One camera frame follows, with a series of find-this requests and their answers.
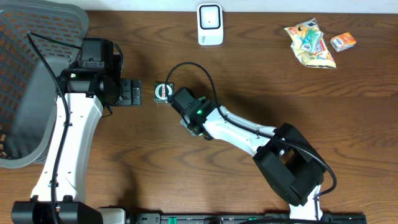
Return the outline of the green Zam-Buk tin box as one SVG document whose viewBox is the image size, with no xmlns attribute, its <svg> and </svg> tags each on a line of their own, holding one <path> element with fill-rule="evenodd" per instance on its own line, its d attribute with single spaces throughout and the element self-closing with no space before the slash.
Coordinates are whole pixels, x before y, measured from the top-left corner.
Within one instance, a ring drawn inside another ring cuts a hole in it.
<svg viewBox="0 0 398 224">
<path fill-rule="evenodd" d="M 168 83 L 167 86 L 164 83 L 155 83 L 154 87 L 154 101 L 156 103 L 167 103 L 167 95 L 171 96 L 174 93 L 173 83 Z"/>
</svg>

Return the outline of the teal Kleenex tissue pack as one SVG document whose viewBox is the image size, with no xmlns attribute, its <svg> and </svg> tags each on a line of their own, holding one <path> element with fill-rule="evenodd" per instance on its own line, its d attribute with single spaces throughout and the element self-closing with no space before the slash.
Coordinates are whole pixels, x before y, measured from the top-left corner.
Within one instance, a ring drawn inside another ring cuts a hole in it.
<svg viewBox="0 0 398 224">
<path fill-rule="evenodd" d="M 321 38 L 323 37 L 323 32 L 316 29 L 309 29 L 307 34 L 302 41 L 301 50 L 315 53 L 317 49 L 317 45 Z"/>
</svg>

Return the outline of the cream snack bag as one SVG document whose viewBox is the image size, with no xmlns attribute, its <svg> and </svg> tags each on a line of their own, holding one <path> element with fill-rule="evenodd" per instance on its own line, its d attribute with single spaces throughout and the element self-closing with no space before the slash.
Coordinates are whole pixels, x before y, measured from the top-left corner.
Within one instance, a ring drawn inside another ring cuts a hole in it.
<svg viewBox="0 0 398 224">
<path fill-rule="evenodd" d="M 328 51 L 323 37 L 319 41 L 314 54 L 300 49 L 302 41 L 304 40 L 309 29 L 320 30 L 318 22 L 315 18 L 299 23 L 296 26 L 286 27 L 284 29 L 292 39 L 290 47 L 293 50 L 295 57 L 302 65 L 306 67 L 336 68 L 336 63 Z"/>
</svg>

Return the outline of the orange Kleenex tissue pack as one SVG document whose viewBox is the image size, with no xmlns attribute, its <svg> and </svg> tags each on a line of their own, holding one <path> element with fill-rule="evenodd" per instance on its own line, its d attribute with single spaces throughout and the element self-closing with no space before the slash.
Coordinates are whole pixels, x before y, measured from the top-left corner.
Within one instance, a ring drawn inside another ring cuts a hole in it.
<svg viewBox="0 0 398 224">
<path fill-rule="evenodd" d="M 345 32 L 343 34 L 332 37 L 330 40 L 330 44 L 337 52 L 341 52 L 348 48 L 354 47 L 354 45 L 356 44 L 356 40 L 349 32 Z"/>
</svg>

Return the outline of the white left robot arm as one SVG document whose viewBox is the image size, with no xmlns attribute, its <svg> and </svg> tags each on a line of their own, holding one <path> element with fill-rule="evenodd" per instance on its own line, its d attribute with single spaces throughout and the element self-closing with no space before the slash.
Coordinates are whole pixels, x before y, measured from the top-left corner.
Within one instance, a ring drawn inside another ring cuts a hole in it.
<svg viewBox="0 0 398 224">
<path fill-rule="evenodd" d="M 14 202 L 13 223 L 132 223 L 125 208 L 86 205 L 86 169 L 104 109 L 140 106 L 141 81 L 121 78 L 124 57 L 110 40 L 87 37 L 56 76 L 57 117 L 44 169 L 28 201 Z"/>
</svg>

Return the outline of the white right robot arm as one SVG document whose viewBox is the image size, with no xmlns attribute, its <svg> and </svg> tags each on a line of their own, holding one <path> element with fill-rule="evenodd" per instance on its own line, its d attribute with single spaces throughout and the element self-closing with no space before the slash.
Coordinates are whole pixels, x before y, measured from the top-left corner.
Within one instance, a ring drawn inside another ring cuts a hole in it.
<svg viewBox="0 0 398 224">
<path fill-rule="evenodd" d="M 192 136 L 228 142 L 252 156 L 293 219 L 321 220 L 319 196 L 326 164 L 292 125 L 263 126 L 236 116 L 216 100 L 181 88 L 167 98 Z"/>
</svg>

